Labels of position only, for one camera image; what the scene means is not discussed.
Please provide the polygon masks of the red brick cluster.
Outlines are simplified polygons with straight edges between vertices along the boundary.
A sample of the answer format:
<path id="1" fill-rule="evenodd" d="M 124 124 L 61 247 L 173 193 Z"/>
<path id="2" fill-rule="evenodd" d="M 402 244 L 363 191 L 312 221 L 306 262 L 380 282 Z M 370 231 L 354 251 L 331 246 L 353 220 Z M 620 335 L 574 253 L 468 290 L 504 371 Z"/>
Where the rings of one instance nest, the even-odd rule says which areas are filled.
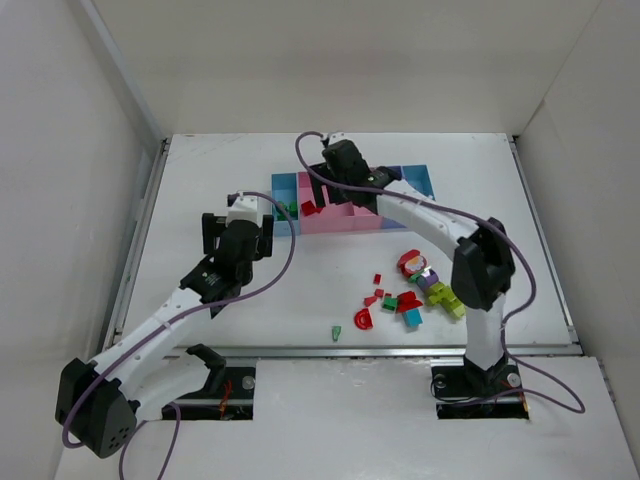
<path id="1" fill-rule="evenodd" d="M 322 210 L 322 207 L 316 206 L 311 200 L 305 201 L 300 205 L 300 211 L 304 216 L 319 214 Z"/>

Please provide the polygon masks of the small green number brick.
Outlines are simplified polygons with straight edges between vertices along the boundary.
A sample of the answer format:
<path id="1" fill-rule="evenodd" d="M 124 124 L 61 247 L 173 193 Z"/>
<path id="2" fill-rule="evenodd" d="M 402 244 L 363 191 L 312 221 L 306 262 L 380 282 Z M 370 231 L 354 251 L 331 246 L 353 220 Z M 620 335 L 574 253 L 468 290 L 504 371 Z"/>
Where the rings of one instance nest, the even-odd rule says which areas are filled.
<path id="1" fill-rule="evenodd" d="M 398 308 L 398 299 L 392 296 L 385 296 L 382 301 L 382 309 L 395 313 Z"/>

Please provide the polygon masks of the red arch brick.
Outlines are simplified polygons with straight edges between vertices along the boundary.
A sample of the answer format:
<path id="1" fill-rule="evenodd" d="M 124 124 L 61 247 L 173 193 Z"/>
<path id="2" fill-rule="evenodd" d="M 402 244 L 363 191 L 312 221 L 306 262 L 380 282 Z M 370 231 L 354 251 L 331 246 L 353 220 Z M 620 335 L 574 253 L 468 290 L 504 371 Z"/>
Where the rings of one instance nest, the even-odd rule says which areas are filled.
<path id="1" fill-rule="evenodd" d="M 354 325 L 360 330 L 373 328 L 373 320 L 368 308 L 363 308 L 354 315 Z"/>

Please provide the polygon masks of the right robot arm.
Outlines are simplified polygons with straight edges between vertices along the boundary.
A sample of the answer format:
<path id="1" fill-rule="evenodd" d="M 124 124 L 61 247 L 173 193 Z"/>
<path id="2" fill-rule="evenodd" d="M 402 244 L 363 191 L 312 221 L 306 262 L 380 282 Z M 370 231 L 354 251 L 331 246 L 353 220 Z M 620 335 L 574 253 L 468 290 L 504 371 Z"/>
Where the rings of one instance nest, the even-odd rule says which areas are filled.
<path id="1" fill-rule="evenodd" d="M 465 307 L 467 342 L 462 365 L 433 368 L 435 394 L 453 402 L 498 393 L 508 365 L 504 305 L 515 273 L 503 225 L 436 203 L 394 169 L 370 167 L 345 137 L 322 144 L 322 162 L 308 169 L 319 202 L 350 202 L 397 222 L 452 263 L 450 286 Z"/>

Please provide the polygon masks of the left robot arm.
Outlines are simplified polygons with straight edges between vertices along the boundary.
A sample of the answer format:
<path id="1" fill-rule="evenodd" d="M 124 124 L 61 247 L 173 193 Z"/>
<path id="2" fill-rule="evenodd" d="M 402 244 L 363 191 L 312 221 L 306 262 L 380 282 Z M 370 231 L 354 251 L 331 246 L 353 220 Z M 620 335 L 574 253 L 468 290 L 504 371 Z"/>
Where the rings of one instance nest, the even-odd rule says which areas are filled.
<path id="1" fill-rule="evenodd" d="M 273 229 L 271 215 L 203 215 L 205 255 L 162 305 L 111 348 L 63 368 L 55 419 L 65 447 L 108 458 L 139 424 L 161 418 L 171 402 L 220 387 L 226 360 L 211 348 L 196 344 L 176 360 L 167 356 L 225 307 L 247 299 L 242 290 L 253 279 L 255 262 L 271 256 Z"/>

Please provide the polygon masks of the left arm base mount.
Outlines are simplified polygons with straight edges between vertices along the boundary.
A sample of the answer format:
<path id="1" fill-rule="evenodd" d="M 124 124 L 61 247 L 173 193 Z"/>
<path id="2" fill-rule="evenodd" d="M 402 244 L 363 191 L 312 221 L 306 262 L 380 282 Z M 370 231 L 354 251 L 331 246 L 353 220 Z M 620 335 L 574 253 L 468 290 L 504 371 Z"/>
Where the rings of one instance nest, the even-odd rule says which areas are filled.
<path id="1" fill-rule="evenodd" d="M 202 344 L 186 350 L 189 360 L 206 369 L 196 388 L 174 403 L 183 421 L 244 421 L 253 418 L 256 363 L 228 360 Z"/>

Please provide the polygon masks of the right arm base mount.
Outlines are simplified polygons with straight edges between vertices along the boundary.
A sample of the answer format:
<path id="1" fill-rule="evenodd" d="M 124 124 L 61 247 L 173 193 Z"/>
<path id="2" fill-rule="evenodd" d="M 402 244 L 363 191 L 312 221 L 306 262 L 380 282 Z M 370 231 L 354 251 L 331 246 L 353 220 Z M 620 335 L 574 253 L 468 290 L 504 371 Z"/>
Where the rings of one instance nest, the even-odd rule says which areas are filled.
<path id="1" fill-rule="evenodd" d="M 489 385 L 474 385 L 463 365 L 431 368 L 430 391 L 436 400 L 439 420 L 528 420 L 516 365 L 507 364 Z"/>

